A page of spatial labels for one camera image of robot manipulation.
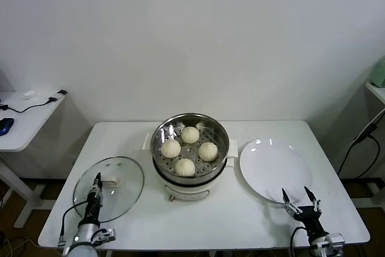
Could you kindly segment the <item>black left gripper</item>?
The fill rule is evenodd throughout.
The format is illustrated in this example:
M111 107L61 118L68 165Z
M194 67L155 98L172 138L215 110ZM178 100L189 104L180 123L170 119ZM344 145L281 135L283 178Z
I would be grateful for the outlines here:
M93 183L93 187L88 192L87 206L84 212L85 224L100 224L99 214L102 207L101 194L102 194L102 175L99 172Z

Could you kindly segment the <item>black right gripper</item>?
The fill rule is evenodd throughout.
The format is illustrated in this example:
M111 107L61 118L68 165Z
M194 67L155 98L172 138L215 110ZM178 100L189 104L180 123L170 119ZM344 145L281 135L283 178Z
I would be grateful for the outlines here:
M282 188L283 201L285 204L285 210L288 214L294 214L296 221L302 222L306 228L307 236L309 238L320 238L324 236L324 228L322 227L319 218L321 216L321 201L317 199L312 191L304 186L305 192L312 202L313 206L300 206L294 205L284 188Z

